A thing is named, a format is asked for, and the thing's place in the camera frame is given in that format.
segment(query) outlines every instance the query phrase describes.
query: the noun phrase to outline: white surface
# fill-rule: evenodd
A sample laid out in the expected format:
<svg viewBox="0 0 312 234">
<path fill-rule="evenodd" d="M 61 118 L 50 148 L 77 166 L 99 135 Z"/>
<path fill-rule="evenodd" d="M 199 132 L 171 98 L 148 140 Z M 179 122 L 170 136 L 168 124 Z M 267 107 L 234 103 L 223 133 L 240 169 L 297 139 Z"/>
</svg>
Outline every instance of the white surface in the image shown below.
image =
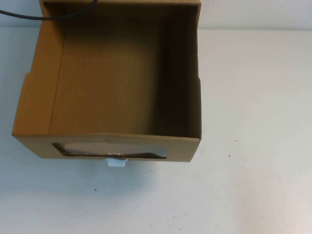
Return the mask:
<svg viewBox="0 0 312 234">
<path fill-rule="evenodd" d="M 124 168 L 11 137 L 37 34 L 0 28 L 0 233 L 312 233 L 312 32 L 199 31 L 194 159 Z"/>
<path fill-rule="evenodd" d="M 312 30 L 311 0 L 201 0 L 200 28 Z M 0 9 L 41 16 L 39 0 L 1 0 Z M 40 22 L 0 15 L 0 26 Z"/>
</svg>

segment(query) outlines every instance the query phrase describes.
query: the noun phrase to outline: white wall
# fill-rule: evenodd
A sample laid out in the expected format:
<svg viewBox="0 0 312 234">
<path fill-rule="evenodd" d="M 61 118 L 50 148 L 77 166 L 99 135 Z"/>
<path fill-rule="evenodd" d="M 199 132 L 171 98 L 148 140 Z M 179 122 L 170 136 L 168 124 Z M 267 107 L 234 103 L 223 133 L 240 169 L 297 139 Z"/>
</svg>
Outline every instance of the white wall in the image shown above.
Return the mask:
<svg viewBox="0 0 312 234">
<path fill-rule="evenodd" d="M 38 0 L 1 0 L 0 9 L 40 15 Z M 39 22 L 0 16 L 0 26 L 39 26 Z M 200 28 L 312 29 L 311 0 L 202 0 Z"/>
</svg>

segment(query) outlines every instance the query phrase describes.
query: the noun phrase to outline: white clip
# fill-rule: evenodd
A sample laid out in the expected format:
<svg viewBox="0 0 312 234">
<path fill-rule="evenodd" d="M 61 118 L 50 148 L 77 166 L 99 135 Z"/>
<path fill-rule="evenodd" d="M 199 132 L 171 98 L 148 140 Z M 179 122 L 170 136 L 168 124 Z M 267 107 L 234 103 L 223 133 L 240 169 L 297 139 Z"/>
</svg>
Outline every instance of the white clip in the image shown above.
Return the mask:
<svg viewBox="0 0 312 234">
<path fill-rule="evenodd" d="M 107 157 L 106 161 L 109 167 L 124 167 L 128 159 L 116 159 L 116 158 Z"/>
</svg>

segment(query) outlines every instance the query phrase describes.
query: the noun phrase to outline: cardboard box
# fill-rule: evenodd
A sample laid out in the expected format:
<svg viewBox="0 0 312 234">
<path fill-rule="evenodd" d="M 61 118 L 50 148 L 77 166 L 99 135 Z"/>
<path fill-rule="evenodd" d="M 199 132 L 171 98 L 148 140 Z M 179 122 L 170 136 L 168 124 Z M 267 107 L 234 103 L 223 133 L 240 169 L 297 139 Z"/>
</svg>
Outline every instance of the cardboard box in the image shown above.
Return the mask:
<svg viewBox="0 0 312 234">
<path fill-rule="evenodd" d="M 43 0 L 44 16 L 90 0 Z M 42 158 L 190 161 L 201 139 L 199 0 L 98 0 L 43 21 L 13 136 Z"/>
</svg>

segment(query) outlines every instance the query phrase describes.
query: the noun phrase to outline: black cable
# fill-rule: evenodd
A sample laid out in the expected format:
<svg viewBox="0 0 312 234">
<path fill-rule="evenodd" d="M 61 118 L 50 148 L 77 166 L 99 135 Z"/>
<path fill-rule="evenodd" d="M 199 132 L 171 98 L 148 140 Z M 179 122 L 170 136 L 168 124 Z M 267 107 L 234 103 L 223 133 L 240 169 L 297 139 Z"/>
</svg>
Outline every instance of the black cable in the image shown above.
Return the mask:
<svg viewBox="0 0 312 234">
<path fill-rule="evenodd" d="M 83 8 L 80 11 L 77 11 L 75 13 L 65 15 L 65 16 L 55 16 L 55 17 L 38 17 L 38 16 L 24 16 L 24 15 L 19 15 L 7 11 L 2 11 L 0 10 L 0 14 L 6 15 L 6 16 L 12 16 L 20 19 L 26 19 L 26 20 L 65 20 L 71 17 L 78 16 L 88 10 L 90 10 L 92 7 L 95 6 L 95 4 L 98 2 L 98 0 L 93 0 L 86 8 Z"/>
</svg>

